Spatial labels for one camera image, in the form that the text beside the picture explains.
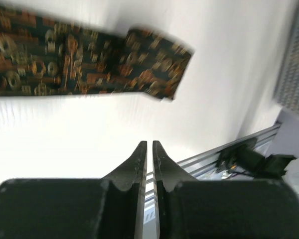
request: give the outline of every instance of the printed pattern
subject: printed pattern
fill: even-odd
[[[146,92],[173,99],[191,55],[156,32],[126,38],[0,6],[0,96]]]

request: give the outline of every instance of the black mechanical part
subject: black mechanical part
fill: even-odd
[[[0,239],[142,238],[147,142],[102,179],[10,179]]]
[[[229,173],[248,175],[254,178],[282,179],[285,168],[295,160],[293,155],[270,155],[265,157],[253,150],[257,139],[252,138],[224,149],[217,161],[217,171],[228,170]],[[244,173],[236,172],[239,166]]]
[[[197,181],[153,142],[158,239],[299,239],[299,200],[281,180]]]

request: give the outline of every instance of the folded cloth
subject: folded cloth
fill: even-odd
[[[173,99],[190,57],[148,29],[121,38],[0,6],[0,96],[145,92]]]

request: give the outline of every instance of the dark patterned fabric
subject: dark patterned fabric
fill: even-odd
[[[146,92],[173,99],[190,53],[141,28],[126,38],[0,5],[0,96]]]

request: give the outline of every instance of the black cloth with orange pattern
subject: black cloth with orange pattern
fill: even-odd
[[[191,54],[160,33],[126,38],[0,5],[0,96],[146,92],[173,99]]]

